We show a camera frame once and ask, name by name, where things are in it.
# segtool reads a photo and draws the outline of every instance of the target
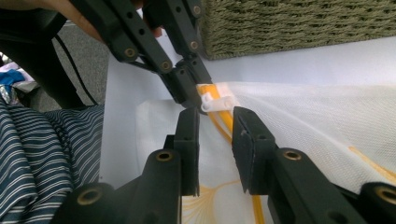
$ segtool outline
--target black cable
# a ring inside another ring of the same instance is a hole
[[[96,103],[96,101],[93,99],[92,95],[90,94],[90,92],[87,90],[87,88],[85,87],[84,82],[82,81],[81,75],[79,74],[79,71],[77,70],[76,64],[72,58],[72,55],[70,54],[69,50],[67,49],[66,45],[64,44],[64,42],[62,41],[62,39],[56,35],[55,39],[58,41],[58,43],[61,45],[62,49],[64,50],[64,53],[66,53],[67,58],[69,59],[69,62],[72,64],[73,70],[75,71],[78,81],[81,84],[82,89],[85,91],[85,93],[88,95],[88,97],[90,98],[90,100],[92,101],[92,103],[94,105],[98,105],[98,103]]]

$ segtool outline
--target white mesh fabric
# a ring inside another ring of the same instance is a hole
[[[220,83],[221,96],[255,111],[280,147],[305,152],[336,185],[360,192],[366,182],[390,184],[396,171],[396,86],[297,86]],[[379,166],[352,152],[354,147]]]

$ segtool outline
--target wicker basket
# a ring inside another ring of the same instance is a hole
[[[209,59],[396,35],[396,1],[204,0]]]

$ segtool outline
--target yellow strap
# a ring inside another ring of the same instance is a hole
[[[214,84],[199,86],[197,89],[201,95],[209,92],[213,99],[216,100],[220,98],[218,89]],[[212,120],[213,124],[216,126],[219,132],[231,144],[232,143],[231,133],[233,132],[233,115],[230,113],[230,111],[209,112],[207,113],[207,115]],[[224,125],[227,127],[230,133],[227,133],[224,129],[222,129],[221,125],[216,119],[216,115],[220,117],[221,121],[224,123]],[[253,202],[253,212],[256,223],[264,224],[265,221],[264,221],[264,215],[262,213],[262,199],[260,198],[259,195],[254,195],[251,198]]]

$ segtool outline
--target blue object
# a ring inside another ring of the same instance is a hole
[[[5,73],[0,73],[0,84],[5,85],[8,94],[11,94],[11,86],[16,82],[24,81],[22,73],[10,69]]]

